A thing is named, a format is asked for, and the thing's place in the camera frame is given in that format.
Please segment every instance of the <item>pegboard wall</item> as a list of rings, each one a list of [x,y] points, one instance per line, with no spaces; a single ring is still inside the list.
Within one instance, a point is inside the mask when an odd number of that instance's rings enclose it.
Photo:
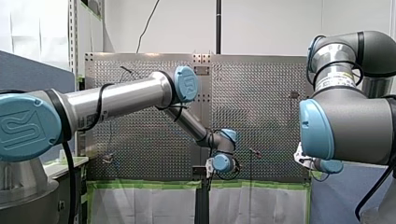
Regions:
[[[300,141],[305,58],[214,55],[211,61],[212,126],[238,132],[238,178],[304,181],[306,170],[293,153]]]
[[[307,172],[292,157],[299,142],[298,103],[305,97],[304,63],[303,57],[94,53],[86,55],[86,88],[191,66],[201,85],[190,111],[206,127],[238,132],[239,178],[304,182]],[[89,179],[191,180],[191,166],[207,156],[154,107],[97,125],[86,146]],[[262,158],[251,160],[250,148]]]

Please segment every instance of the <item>green tape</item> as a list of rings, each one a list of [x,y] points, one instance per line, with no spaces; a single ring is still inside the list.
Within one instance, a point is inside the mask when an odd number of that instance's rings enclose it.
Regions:
[[[88,181],[88,188],[93,189],[198,189],[200,181],[145,181],[145,180],[99,180]]]
[[[101,16],[97,15],[96,13],[94,13],[94,12],[92,11],[92,9],[90,9],[89,7],[87,7],[87,5],[85,5],[83,2],[81,2],[81,5],[82,5],[83,7],[85,7],[85,8],[86,8],[93,16],[95,16],[99,21],[102,20],[102,17],[101,17]]]
[[[212,182],[211,188],[213,189],[235,189],[242,187],[253,187],[262,189],[291,189],[291,190],[306,190],[310,188],[305,184],[294,184],[294,183],[278,183],[271,181],[252,181],[249,180],[214,180]]]
[[[305,208],[305,224],[309,224],[311,221],[311,183],[307,183],[309,188],[307,189],[306,193],[306,208]]]
[[[87,193],[81,195],[81,203],[85,203],[88,201]]]

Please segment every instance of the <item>wire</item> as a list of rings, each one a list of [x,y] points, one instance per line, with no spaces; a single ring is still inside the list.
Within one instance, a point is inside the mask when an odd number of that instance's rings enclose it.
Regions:
[[[306,68],[305,68],[305,75],[306,79],[308,80],[309,84],[314,85],[314,83],[311,80],[311,77],[309,76],[309,68],[311,67],[311,61],[312,61],[312,51],[317,42],[326,36],[324,35],[317,35],[315,36],[314,40],[312,40],[311,46],[308,48],[308,57],[306,58]]]
[[[151,14],[148,17],[148,21],[146,23],[146,27],[145,30],[143,31],[143,33],[140,35],[139,37],[139,43],[137,44],[137,49],[136,49],[136,53],[139,52],[140,50],[140,44],[142,43],[142,37],[143,35],[146,33],[148,27],[149,27],[149,22],[151,21],[152,15],[154,15],[155,9],[157,8],[158,4],[160,3],[160,0],[157,0],[157,2],[155,3],[154,9],[152,9]]]
[[[311,160],[309,166],[312,167],[312,163],[314,164],[315,169],[318,170],[318,167],[315,165],[314,160]],[[329,178],[329,176],[330,176],[330,174],[326,174],[326,176],[325,176],[323,179],[317,179],[317,178],[314,176],[314,174],[312,173],[312,169],[308,169],[308,170],[309,170],[309,174],[311,174],[312,178],[314,178],[314,179],[315,179],[316,181],[318,181],[318,182],[325,182],[325,181]]]
[[[67,160],[67,168],[69,170],[69,188],[70,188],[70,211],[69,211],[69,224],[74,224],[76,214],[76,173],[74,170],[72,151],[70,150],[69,144],[63,142],[64,154]]]
[[[88,126],[85,129],[79,130],[80,132],[87,132],[90,129],[92,129],[94,126],[96,126],[96,124],[99,121],[100,115],[102,114],[102,95],[103,95],[103,91],[105,90],[105,88],[114,85],[114,83],[107,83],[105,85],[103,85],[100,90],[99,90],[99,98],[98,98],[98,104],[96,106],[96,112],[95,112],[95,118],[93,119],[93,122],[91,123],[90,126]]]
[[[0,90],[0,94],[9,94],[9,93],[26,93],[26,91],[20,91],[20,90]]]
[[[363,199],[361,199],[358,206],[356,206],[355,216],[358,219],[358,221],[361,220],[361,209],[363,208],[363,206],[375,194],[375,192],[379,189],[379,187],[381,187],[381,185],[385,182],[385,180],[388,178],[388,176],[395,167],[396,167],[396,159],[393,159],[392,162],[389,164],[387,170],[385,170],[384,174],[381,175],[381,177],[376,181],[373,187],[367,192],[367,194],[363,197]]]
[[[351,61],[334,61],[334,62],[330,62],[330,63],[324,64],[324,65],[317,71],[317,73],[316,73],[315,76],[314,76],[314,80],[313,80],[313,84],[312,84],[312,86],[314,87],[314,89],[315,89],[315,87],[316,87],[315,85],[316,85],[316,82],[317,82],[317,79],[318,79],[318,75],[319,75],[325,68],[327,68],[327,67],[329,67],[330,65],[333,65],[333,64],[335,64],[335,63],[349,63],[349,64],[354,65],[354,67],[358,68],[359,71],[361,72],[361,75],[359,76],[359,80],[358,80],[358,82],[356,83],[356,85],[359,86],[359,84],[361,84],[361,82],[363,81],[363,77],[364,77],[364,71],[363,71],[363,69],[361,68],[360,65],[358,65],[358,64],[355,63],[355,62],[351,62]]]

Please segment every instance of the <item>industrial robot arm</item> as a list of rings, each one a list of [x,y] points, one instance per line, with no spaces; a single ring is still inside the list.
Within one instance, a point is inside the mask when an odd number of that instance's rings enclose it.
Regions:
[[[396,43],[379,32],[320,36],[308,53],[307,71],[315,74],[310,80],[314,93],[300,102],[301,146],[295,160],[329,174],[341,172],[340,161],[388,166],[358,204],[358,219],[363,206],[396,167],[396,98],[385,96],[396,75],[395,58]],[[360,70],[358,82],[352,69]],[[362,81],[360,91],[357,86]],[[394,223],[395,187],[393,181],[374,223]]]
[[[98,122],[156,106],[197,145],[217,150],[215,170],[231,172],[235,169],[236,133],[212,133],[189,111],[177,106],[192,101],[197,90],[196,75],[189,67],[180,66],[173,75],[158,71],[145,79],[67,94],[54,90],[1,94],[0,107],[4,109],[0,112],[0,160],[31,160],[70,140],[76,131],[87,131]]]

